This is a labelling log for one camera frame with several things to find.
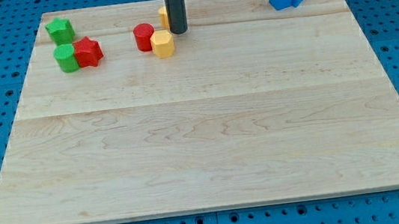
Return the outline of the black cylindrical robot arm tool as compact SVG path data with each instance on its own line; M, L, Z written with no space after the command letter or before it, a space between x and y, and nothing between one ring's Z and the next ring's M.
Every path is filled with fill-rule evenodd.
M164 2L171 32L183 34L188 29L185 0L164 0Z

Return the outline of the yellow block behind arm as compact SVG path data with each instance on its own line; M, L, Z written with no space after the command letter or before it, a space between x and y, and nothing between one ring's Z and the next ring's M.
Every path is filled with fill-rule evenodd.
M159 8L158 10L158 15L159 15L159 21L160 25L169 30L169 21L168 21L168 14L167 14L167 8L165 6Z

